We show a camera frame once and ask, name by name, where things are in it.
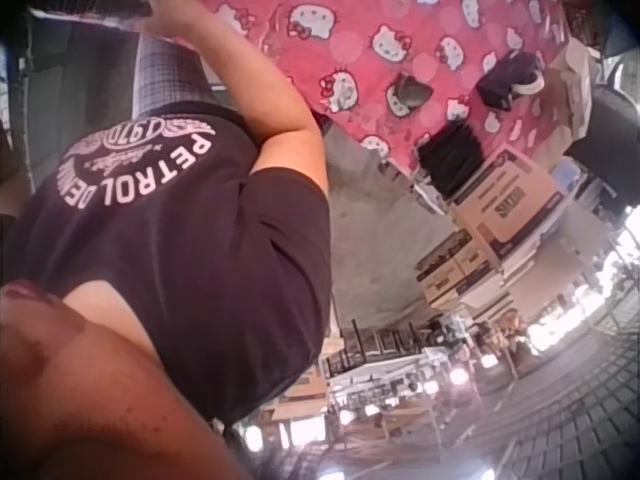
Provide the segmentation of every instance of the person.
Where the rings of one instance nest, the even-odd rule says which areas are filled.
[[[207,422],[283,393],[328,325],[309,108],[197,0],[151,3],[133,120],[65,153],[2,254],[2,440],[29,478],[247,478]]]

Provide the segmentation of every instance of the plaid fabric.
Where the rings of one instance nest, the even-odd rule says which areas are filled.
[[[219,105],[200,57],[185,47],[151,35],[138,44],[133,118],[179,102]]]

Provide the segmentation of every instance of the pink tablecloth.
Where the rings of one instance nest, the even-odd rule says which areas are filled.
[[[204,0],[268,54],[310,105],[405,173],[417,143],[468,117],[485,154],[509,141],[531,154],[555,127],[538,97],[489,111],[474,86],[511,48],[553,60],[568,40],[557,0]],[[434,89],[409,112],[393,96],[398,73]]]

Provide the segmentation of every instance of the street light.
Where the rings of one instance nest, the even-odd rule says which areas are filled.
[[[469,374],[464,368],[456,368],[451,371],[449,378],[454,385],[463,385],[469,381]]]

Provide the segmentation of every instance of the cardboard box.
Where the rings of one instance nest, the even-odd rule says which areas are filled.
[[[499,268],[563,199],[551,175],[504,144],[453,199],[450,212]]]
[[[447,294],[460,295],[491,270],[482,248],[466,230],[459,230],[416,265],[417,280],[427,302],[434,306]]]

